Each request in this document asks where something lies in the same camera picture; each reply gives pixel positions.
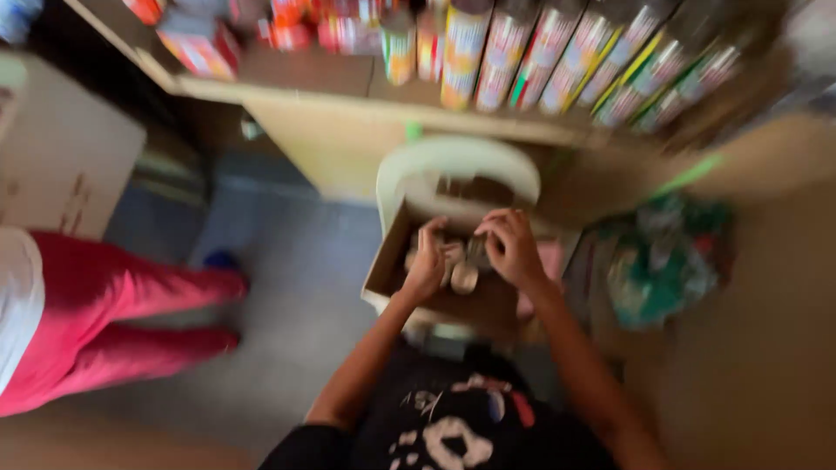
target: gray floor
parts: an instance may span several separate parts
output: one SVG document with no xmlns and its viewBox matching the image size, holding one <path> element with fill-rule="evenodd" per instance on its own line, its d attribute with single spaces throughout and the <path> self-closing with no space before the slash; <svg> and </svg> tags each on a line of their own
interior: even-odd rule
<svg viewBox="0 0 836 470">
<path fill-rule="evenodd" d="M 288 182 L 289 171 L 254 184 L 226 169 L 208 214 L 139 189 L 125 193 L 109 241 L 169 263 L 196 264 L 230 248 L 252 278 L 240 304 L 145 323 L 222 322 L 241 331 L 243 342 L 235 354 L 174 377 L 66 401 L 245 447 L 255 458 L 299 423 L 375 319 L 359 293 L 381 236 L 374 208 L 321 202 L 296 176 Z M 538 395 L 554 397 L 543 352 L 520 354 Z"/>
</svg>

